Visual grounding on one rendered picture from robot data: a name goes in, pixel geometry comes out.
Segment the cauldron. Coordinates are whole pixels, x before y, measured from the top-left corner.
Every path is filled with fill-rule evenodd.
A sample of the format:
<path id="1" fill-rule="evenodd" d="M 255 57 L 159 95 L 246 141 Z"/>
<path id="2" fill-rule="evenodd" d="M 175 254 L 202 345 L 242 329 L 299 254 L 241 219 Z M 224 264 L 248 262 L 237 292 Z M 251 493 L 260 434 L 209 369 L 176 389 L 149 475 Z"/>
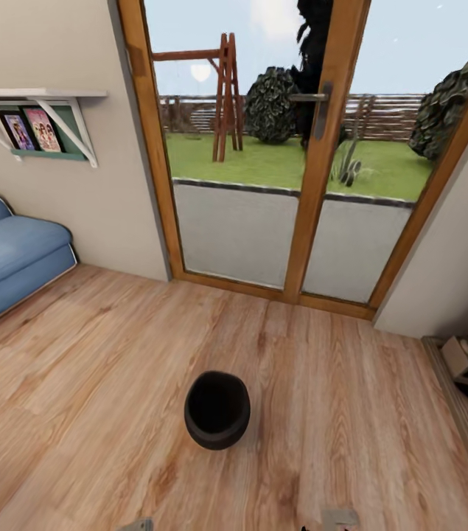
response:
<path id="1" fill-rule="evenodd" d="M 204 372 L 190 387 L 184 404 L 190 436 L 211 451 L 222 451 L 237 443 L 250 416 L 246 385 L 229 372 Z"/>

